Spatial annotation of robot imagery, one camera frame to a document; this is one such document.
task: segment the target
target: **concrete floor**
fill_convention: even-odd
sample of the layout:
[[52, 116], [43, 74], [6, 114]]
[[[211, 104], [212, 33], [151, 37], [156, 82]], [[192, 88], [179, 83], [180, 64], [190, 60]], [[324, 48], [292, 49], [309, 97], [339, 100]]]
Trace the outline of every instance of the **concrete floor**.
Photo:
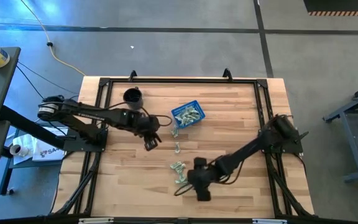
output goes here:
[[[43, 22], [61, 26], [257, 29], [252, 0], [91, 0], [29, 2]], [[358, 30], [358, 17], [310, 17], [302, 0], [260, 0], [266, 29]], [[36, 24], [20, 1], [0, 0], [0, 23]], [[56, 54], [88, 75], [266, 77], [259, 34], [154, 32], [49, 32]], [[0, 30], [0, 46], [19, 46], [19, 61], [71, 91], [82, 76], [51, 57], [43, 32]], [[340, 121], [321, 118], [358, 90], [358, 35], [267, 35], [274, 77], [284, 78], [295, 124], [304, 138], [304, 160], [314, 210], [325, 218], [358, 221], [358, 182]], [[43, 96], [72, 96], [24, 70]], [[20, 73], [5, 104], [35, 119], [40, 97]], [[0, 162], [0, 180], [5, 165]], [[17, 169], [0, 196], [0, 218], [46, 215], [59, 167]]]

